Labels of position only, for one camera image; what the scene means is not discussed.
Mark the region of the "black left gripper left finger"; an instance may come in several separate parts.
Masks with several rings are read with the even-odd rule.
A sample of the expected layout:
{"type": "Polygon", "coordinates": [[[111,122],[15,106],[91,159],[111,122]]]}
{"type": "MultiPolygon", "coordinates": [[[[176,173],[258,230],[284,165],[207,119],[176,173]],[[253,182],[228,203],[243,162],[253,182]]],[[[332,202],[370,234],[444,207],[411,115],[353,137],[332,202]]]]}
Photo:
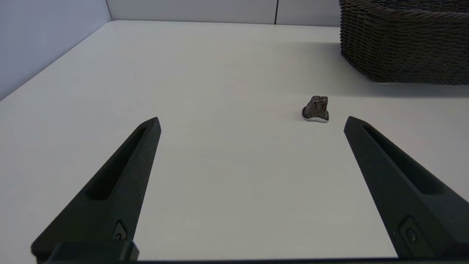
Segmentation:
{"type": "Polygon", "coordinates": [[[38,262],[133,262],[134,235],[159,138],[157,117],[127,137],[34,240],[38,262]]]}

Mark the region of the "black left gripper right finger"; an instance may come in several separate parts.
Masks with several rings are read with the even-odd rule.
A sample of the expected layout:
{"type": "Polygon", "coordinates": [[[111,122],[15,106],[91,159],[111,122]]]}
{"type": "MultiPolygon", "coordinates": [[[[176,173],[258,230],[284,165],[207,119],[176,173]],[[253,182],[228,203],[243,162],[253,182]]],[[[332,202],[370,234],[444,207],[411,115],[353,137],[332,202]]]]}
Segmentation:
{"type": "Polygon", "coordinates": [[[398,257],[468,259],[468,202],[369,123],[344,133],[398,257]]]}

